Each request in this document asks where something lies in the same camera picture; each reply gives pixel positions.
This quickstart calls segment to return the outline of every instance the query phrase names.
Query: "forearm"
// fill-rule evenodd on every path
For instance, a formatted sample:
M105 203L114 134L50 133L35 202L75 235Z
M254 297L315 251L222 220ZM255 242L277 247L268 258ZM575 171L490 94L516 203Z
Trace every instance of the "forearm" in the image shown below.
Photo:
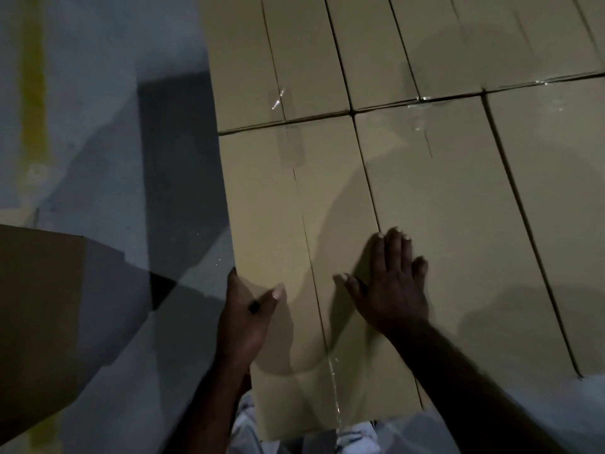
M462 452L565 451L435 328L405 320L389 335Z
M215 361L201 380L193 400L165 453L223 453L227 450L233 411L245 373L224 361Z

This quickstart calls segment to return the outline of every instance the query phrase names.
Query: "left hand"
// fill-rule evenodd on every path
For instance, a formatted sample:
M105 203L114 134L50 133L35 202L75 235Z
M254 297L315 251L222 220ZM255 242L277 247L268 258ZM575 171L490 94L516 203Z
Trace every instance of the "left hand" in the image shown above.
M258 300L258 311L252 313L246 288L233 268L227 277L227 298L218 320L216 360L246 374L264 344L277 303L284 297L285 288L280 283Z

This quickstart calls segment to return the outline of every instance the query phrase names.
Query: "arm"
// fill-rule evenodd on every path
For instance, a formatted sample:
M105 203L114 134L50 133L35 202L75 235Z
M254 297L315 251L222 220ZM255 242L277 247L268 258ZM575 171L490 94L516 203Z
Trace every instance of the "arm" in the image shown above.
M344 275L361 315L385 335L431 398L462 453L565 453L523 409L428 322L428 263L397 229L372 248L369 286Z
M284 293L282 284L276 286L258 301L253 313L250 297L233 268L218 321L214 362L170 437L165 453L226 452L246 373L261 350L271 316Z

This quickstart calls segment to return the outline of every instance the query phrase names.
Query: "hand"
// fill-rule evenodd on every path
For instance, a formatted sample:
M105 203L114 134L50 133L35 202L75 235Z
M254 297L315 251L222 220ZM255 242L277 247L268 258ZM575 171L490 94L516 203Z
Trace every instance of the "hand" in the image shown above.
M407 319L428 321L424 282L428 262L412 258L412 241L398 228L374 237L370 257L370 283L343 274L345 287L359 313L380 333L389 334Z
M235 268L227 277L227 298L218 320L216 360L246 373L260 352L271 317L279 299L285 295L283 284L251 303L246 287Z

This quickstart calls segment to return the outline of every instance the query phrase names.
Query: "stack of boxes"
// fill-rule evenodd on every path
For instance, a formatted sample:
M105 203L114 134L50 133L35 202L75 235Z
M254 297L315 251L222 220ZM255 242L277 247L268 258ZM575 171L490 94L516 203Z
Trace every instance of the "stack of boxes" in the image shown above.
M605 370L603 0L203 0L264 439L430 405L333 276L400 226L504 387Z

